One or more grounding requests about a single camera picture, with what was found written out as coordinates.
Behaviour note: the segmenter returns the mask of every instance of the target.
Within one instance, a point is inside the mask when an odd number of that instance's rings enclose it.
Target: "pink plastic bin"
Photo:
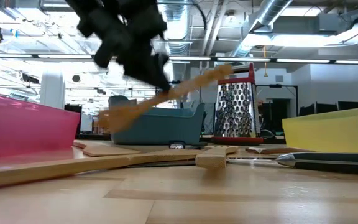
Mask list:
[[[80,114],[0,96],[0,157],[71,150]]]

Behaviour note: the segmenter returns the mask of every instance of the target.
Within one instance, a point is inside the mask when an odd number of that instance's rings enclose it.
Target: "desk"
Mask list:
[[[1,188],[0,223],[358,224],[358,175],[273,161],[90,172]]]

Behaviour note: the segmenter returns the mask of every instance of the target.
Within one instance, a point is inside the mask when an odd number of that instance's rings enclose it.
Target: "yellow plastic bin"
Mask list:
[[[283,119],[287,146],[319,152],[358,152],[358,109]]]

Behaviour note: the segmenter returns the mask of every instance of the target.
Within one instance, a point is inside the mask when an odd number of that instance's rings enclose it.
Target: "wooden tabletop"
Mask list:
[[[358,175],[274,161],[91,172],[1,188],[0,223],[358,224]]]

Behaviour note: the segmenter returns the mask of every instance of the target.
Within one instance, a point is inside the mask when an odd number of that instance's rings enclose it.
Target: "white column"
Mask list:
[[[42,74],[40,103],[45,106],[64,109],[65,80],[59,70],[46,70]]]

